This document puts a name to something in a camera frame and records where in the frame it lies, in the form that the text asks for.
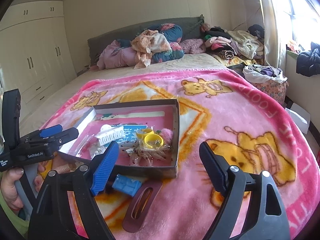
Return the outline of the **person's left hand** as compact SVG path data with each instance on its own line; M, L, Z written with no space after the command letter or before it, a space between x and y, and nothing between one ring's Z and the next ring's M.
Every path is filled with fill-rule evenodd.
M46 171L45 165L47 164L47 161L38 163L38 172L44 172ZM24 174L24 170L22 168L12 168L10 170L7 170L3 173L3 177L1 180L1 192L3 195L3 198L7 204L7 206L13 211L15 215L18 215L20 209L23 208L23 203L18 196L16 187L15 187L15 181L18 181L21 179L21 177ZM40 191L40 188L43 184L44 179L40 174L38 174L34 180L35 190L37 192Z

